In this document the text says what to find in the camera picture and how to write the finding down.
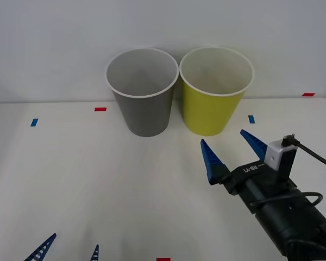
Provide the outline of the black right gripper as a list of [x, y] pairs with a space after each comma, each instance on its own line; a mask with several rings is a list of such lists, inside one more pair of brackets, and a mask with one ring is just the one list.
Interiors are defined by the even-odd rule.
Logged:
[[278, 173], [263, 163], [267, 152], [267, 145], [264, 142], [244, 129], [240, 134], [260, 161], [237, 167], [232, 172], [215, 155], [204, 139], [200, 141], [200, 147], [209, 184], [224, 184], [228, 193], [239, 195], [251, 214], [255, 214], [263, 204], [252, 205], [253, 202], [290, 193], [297, 186], [290, 179], [280, 181]]

